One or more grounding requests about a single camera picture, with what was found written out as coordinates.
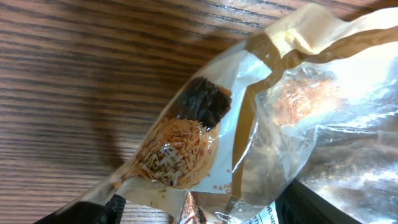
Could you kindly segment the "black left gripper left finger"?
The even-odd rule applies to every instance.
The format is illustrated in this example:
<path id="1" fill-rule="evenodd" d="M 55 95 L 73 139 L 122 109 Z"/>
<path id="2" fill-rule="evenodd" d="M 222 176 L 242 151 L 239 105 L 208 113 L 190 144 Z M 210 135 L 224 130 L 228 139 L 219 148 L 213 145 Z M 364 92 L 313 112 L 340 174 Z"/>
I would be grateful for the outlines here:
<path id="1" fill-rule="evenodd" d="M 120 224 L 126 199 L 114 195 L 106 205 L 77 202 L 43 217 L 34 224 Z"/>

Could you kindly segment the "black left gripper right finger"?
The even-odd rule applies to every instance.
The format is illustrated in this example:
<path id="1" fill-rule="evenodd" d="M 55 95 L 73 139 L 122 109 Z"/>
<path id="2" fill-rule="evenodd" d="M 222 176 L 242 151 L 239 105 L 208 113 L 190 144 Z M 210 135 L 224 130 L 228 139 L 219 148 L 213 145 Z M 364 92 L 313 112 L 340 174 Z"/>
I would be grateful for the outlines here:
<path id="1" fill-rule="evenodd" d="M 281 224 L 360 224 L 297 180 L 277 198 L 275 208 Z"/>

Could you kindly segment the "beige brown snack pouch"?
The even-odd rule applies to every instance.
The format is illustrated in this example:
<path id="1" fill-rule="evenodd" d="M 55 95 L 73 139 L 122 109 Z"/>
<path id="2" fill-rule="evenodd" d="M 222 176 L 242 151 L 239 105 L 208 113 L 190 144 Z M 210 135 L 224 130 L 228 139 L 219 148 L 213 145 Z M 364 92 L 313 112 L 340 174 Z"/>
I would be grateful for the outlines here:
<path id="1" fill-rule="evenodd" d="M 397 222 L 396 7 L 346 22 L 309 4 L 235 45 L 63 208 L 120 195 L 176 223 L 279 223 L 294 180 L 360 223 Z"/>

